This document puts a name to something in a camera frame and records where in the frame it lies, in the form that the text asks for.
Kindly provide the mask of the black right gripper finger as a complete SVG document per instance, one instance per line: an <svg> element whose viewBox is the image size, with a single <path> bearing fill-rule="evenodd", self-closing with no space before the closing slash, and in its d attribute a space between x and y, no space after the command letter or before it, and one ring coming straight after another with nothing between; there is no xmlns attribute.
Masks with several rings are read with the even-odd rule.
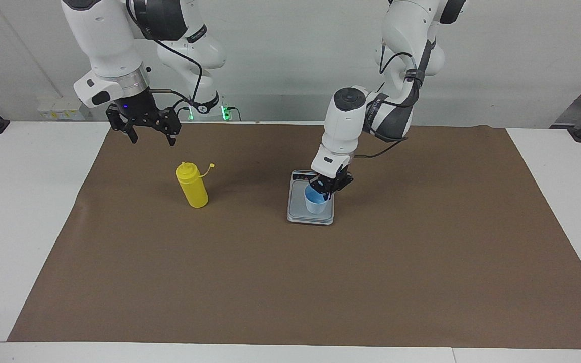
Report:
<svg viewBox="0 0 581 363"><path fill-rule="evenodd" d="M113 131L120 131L123 134L126 134L129 137L129 140L131 140L131 143L136 144L138 142L138 134L134 129L133 120L130 119L129 121L125 121L116 105L108 106L106 117Z"/></svg>
<svg viewBox="0 0 581 363"><path fill-rule="evenodd" d="M180 118L175 108L168 107L157 111L156 130L166 136L171 147L175 146L176 137L181 131Z"/></svg>

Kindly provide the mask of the light blue plastic cup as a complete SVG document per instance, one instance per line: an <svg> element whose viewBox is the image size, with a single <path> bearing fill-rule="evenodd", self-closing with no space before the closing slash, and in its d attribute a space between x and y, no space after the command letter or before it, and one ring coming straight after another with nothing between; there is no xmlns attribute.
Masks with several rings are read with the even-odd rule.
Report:
<svg viewBox="0 0 581 363"><path fill-rule="evenodd" d="M316 191L310 184L304 189L305 206L311 214L320 214L327 209L330 202L330 196Z"/></svg>

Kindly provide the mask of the yellow squeeze bottle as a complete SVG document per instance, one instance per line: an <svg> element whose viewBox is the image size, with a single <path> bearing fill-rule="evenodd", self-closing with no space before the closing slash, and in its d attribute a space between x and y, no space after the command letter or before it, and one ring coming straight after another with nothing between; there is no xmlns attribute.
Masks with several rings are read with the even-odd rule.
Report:
<svg viewBox="0 0 581 363"><path fill-rule="evenodd" d="M210 163L205 174L201 174L197 165L191 162L182 162L176 168L176 178L188 204L191 205L191 207L203 208L208 204L209 197L203 177L205 177L214 167L216 167L216 165Z"/></svg>

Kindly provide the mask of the silver digital kitchen scale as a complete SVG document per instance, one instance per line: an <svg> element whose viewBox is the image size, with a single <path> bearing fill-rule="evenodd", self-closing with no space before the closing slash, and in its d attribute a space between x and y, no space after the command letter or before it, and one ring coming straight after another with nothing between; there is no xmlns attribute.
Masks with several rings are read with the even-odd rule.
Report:
<svg viewBox="0 0 581 363"><path fill-rule="evenodd" d="M289 184L287 219L293 223L310 225L332 225L334 220L334 196L330 200L327 209L320 214L311 214L305 206L304 189L310 184L310 180L317 177L318 173L312 170L294 170L291 173Z"/></svg>

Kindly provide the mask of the brown paper table mat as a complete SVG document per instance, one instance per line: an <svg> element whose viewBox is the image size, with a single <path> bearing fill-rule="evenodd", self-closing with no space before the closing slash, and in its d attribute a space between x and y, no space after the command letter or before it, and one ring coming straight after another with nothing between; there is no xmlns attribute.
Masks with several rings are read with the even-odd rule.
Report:
<svg viewBox="0 0 581 363"><path fill-rule="evenodd" d="M8 340L581 349L581 260L504 129L412 127L287 220L317 126L109 131ZM176 178L197 165L208 204Z"/></svg>

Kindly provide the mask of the white wall socket box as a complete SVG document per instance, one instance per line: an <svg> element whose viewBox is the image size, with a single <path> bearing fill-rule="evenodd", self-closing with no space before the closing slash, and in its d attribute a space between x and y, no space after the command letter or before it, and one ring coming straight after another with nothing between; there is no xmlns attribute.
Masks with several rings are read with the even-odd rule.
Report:
<svg viewBox="0 0 581 363"><path fill-rule="evenodd" d="M78 99L66 97L38 99L37 112L48 121L85 121L88 115Z"/></svg>

